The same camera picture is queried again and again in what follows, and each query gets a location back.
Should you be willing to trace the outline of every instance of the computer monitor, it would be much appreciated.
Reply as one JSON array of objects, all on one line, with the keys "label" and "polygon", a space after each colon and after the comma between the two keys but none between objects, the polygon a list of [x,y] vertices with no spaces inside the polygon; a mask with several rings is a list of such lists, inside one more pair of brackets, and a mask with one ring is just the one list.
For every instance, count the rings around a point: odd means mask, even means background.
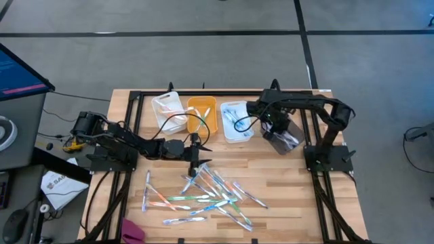
[{"label": "computer monitor", "polygon": [[0,43],[0,101],[54,91],[55,87]]}]

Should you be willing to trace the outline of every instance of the white basket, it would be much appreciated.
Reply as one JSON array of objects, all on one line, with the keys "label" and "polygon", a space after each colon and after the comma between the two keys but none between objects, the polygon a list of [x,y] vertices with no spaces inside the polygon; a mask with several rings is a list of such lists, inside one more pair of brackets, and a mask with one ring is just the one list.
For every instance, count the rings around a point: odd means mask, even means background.
[{"label": "white basket", "polygon": [[[151,103],[152,103],[152,107],[154,108],[154,113],[155,113],[155,116],[157,118],[159,128],[161,128],[164,121],[166,121],[166,119],[169,116],[163,115],[159,112],[160,105],[156,101],[159,101],[160,103],[168,106],[172,110],[184,111],[184,108],[182,107],[182,104],[181,104],[181,100],[179,99],[179,96],[178,96],[178,92],[176,92],[176,91],[171,91],[171,92],[163,94],[161,96],[154,97],[152,99]],[[176,133],[178,131],[182,131],[182,130],[186,129],[187,128],[187,116],[182,115],[180,117],[184,118],[184,120],[185,120],[184,123],[182,123],[182,124],[176,123],[174,121],[174,118],[171,118],[164,125],[162,132],[166,135],[172,135],[173,133]]]},{"label": "white basket", "polygon": [[[222,113],[223,120],[224,137],[228,143],[247,142],[254,135],[252,128],[250,128],[244,133],[236,131],[233,127],[233,123],[231,123],[224,115],[225,110],[233,110],[236,112],[238,119],[248,116],[247,108],[245,107],[246,103],[246,101],[236,101],[225,102],[220,105],[220,112]],[[245,123],[245,126],[243,128],[247,129],[247,127],[250,126],[250,119],[244,119],[243,122]]]}]

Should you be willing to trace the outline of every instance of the concrete floor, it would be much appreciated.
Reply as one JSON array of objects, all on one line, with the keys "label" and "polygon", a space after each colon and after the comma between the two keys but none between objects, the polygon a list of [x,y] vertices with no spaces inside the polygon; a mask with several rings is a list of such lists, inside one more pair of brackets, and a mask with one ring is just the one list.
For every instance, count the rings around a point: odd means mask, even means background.
[{"label": "concrete floor", "polygon": [[[2,6],[6,0],[0,0]],[[428,0],[302,0],[308,31],[426,29]],[[106,31],[297,30],[292,0],[14,0],[0,33]],[[0,38],[59,92],[110,98],[115,88],[309,88],[300,36]],[[370,239],[432,243],[434,175],[416,171],[401,143],[407,128],[434,121],[434,36],[309,36],[318,86],[357,112],[344,132]],[[106,113],[108,103],[48,94],[45,108],[73,119]],[[40,132],[65,134],[72,124],[43,114]],[[434,171],[423,138],[410,157]],[[67,158],[61,152],[54,151]],[[86,194],[44,225],[44,235],[74,241]]]}]

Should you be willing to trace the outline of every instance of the pink cloth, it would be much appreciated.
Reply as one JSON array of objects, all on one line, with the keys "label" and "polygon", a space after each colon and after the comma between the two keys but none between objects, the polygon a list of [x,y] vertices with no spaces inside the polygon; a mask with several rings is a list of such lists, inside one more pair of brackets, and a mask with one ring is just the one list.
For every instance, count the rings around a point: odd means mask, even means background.
[{"label": "pink cloth", "polygon": [[144,231],[127,219],[122,221],[122,239],[128,244],[144,244]]}]

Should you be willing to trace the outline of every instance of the wooden tabletop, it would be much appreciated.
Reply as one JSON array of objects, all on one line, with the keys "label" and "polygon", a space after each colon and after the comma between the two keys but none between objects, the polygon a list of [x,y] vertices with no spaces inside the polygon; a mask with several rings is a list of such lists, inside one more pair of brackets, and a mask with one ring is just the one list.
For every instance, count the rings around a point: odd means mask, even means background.
[{"label": "wooden tabletop", "polygon": [[[130,90],[127,89],[113,91],[108,110],[109,120],[124,120],[129,92]],[[332,97],[330,90],[313,90],[313,93]],[[148,211],[143,213],[141,205],[145,175],[148,169],[151,171],[151,184],[162,195],[166,197],[177,196],[186,183],[180,176],[187,174],[189,163],[149,161],[144,157],[139,157],[137,169],[132,174],[125,217],[145,231],[146,243],[177,243],[178,238],[185,238],[186,243],[251,243],[253,238],[258,239],[259,243],[322,243],[311,174],[306,170],[302,146],[300,145],[285,156],[277,154],[260,135],[259,123],[255,124],[255,135],[249,142],[228,144],[224,139],[220,104],[230,101],[256,100],[257,98],[253,96],[216,97],[218,131],[211,136],[210,141],[206,144],[206,147],[212,149],[213,152],[201,152],[200,154],[201,159],[212,159],[208,165],[212,169],[218,170],[223,178],[229,181],[238,181],[246,191],[269,206],[269,209],[265,209],[251,200],[237,203],[242,212],[253,222],[253,232],[244,230],[217,211],[199,214],[198,216],[208,217],[205,222],[192,222],[175,226],[165,226],[162,222],[165,219],[188,217],[189,211],[175,212],[169,208],[150,206]],[[151,138],[158,130],[151,99],[152,97],[146,97],[143,105],[139,131],[143,138]],[[180,99],[182,105],[186,107],[186,101],[189,97],[181,96]],[[315,142],[310,113],[307,113],[307,116],[312,142]],[[302,129],[298,111],[292,115],[292,119]],[[320,119],[319,122],[323,134],[326,125]],[[183,140],[186,135],[187,131],[182,131],[172,136],[160,134],[159,137],[165,137],[168,140]],[[342,142],[343,137],[340,134],[335,143],[342,144]],[[97,173],[92,178],[85,210],[102,175],[103,173]],[[340,172],[330,172],[330,176],[339,212],[359,236],[367,239],[368,235],[354,182]],[[90,227],[93,227],[106,211],[112,181],[113,173],[110,173],[96,194],[90,212]],[[202,195],[202,192],[192,187],[187,195]],[[151,192],[149,199],[160,201]],[[180,201],[179,204],[190,205],[195,209],[205,206],[194,201]],[[224,208],[236,215],[230,206]],[[117,223],[117,212],[113,216],[111,238],[115,236],[114,226]],[[330,238],[333,239],[331,215],[328,211],[326,211],[326,216]],[[83,237],[84,231],[81,228],[78,238]]]}]

